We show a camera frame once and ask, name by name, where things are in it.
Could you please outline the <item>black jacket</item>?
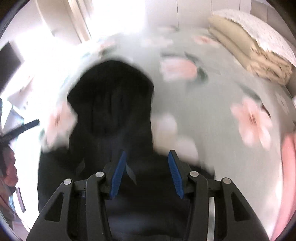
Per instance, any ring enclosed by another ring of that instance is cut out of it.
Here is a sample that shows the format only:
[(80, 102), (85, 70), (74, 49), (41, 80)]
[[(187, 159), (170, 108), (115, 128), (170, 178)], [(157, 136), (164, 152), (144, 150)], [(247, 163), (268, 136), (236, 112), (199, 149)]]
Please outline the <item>black jacket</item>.
[(176, 194), (167, 157), (152, 144), (152, 81), (137, 68), (109, 60), (87, 70), (67, 100), (78, 115), (68, 148), (41, 153), (38, 209), (61, 182), (87, 179), (118, 160), (132, 170), (106, 202), (115, 240), (181, 240), (190, 203)]

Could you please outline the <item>folded pink blanket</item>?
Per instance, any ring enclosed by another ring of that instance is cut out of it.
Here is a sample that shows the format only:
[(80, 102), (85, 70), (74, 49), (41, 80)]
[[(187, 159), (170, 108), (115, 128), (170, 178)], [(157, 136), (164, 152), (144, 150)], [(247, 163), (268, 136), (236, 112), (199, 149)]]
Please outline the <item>folded pink blanket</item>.
[(281, 146), (282, 199), (271, 240), (276, 240), (295, 212), (295, 132), (285, 136)]

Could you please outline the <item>floral green bedspread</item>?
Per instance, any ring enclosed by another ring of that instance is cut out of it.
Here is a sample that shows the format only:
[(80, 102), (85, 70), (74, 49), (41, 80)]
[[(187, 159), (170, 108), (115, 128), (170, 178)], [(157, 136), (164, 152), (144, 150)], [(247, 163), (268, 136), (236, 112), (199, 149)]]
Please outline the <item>floral green bedspread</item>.
[(287, 89), (245, 70), (209, 29), (116, 34), (92, 51), (62, 46), (43, 62), (41, 153), (69, 147), (78, 115), (67, 96), (87, 70), (109, 60), (153, 83), (154, 151), (167, 160), (176, 151), (208, 179), (231, 179), (271, 240), (282, 199), (282, 139), (295, 129)]

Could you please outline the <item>folded beige quilt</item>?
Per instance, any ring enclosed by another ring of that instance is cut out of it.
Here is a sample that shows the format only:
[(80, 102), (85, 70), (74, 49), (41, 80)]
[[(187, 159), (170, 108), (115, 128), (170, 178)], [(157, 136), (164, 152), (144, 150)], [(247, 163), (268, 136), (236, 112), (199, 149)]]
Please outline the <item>folded beige quilt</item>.
[(212, 33), (249, 72), (271, 82), (286, 85), (292, 76), (292, 63), (261, 49), (246, 30), (221, 16), (209, 18)]

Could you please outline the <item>white lace pillow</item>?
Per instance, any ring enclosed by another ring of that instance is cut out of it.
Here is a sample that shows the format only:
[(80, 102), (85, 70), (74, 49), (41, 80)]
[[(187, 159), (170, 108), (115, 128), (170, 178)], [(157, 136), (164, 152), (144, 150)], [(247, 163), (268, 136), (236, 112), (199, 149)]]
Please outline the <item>white lace pillow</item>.
[(219, 16), (237, 23), (262, 50), (273, 52), (295, 66), (295, 55), (284, 37), (261, 19), (235, 9), (217, 10), (212, 13), (212, 16)]

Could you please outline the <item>white wardrobe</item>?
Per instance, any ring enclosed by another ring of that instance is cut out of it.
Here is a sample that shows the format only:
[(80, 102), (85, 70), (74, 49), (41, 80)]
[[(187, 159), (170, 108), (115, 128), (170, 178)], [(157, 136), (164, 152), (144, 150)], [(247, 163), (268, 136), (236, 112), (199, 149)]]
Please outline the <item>white wardrobe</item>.
[(108, 30), (142, 31), (176, 26), (208, 27), (208, 17), (220, 9), (251, 13), (252, 1), (92, 1), (95, 23)]

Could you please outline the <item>black wall television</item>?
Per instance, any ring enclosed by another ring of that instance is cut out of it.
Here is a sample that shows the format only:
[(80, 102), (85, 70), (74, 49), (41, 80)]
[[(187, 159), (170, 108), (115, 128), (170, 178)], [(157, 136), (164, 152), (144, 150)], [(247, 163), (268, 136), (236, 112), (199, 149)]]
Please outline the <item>black wall television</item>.
[(23, 57), (17, 49), (15, 42), (8, 41), (1, 48), (1, 69), (0, 69), (0, 88), (4, 91), (11, 78), (23, 63)]

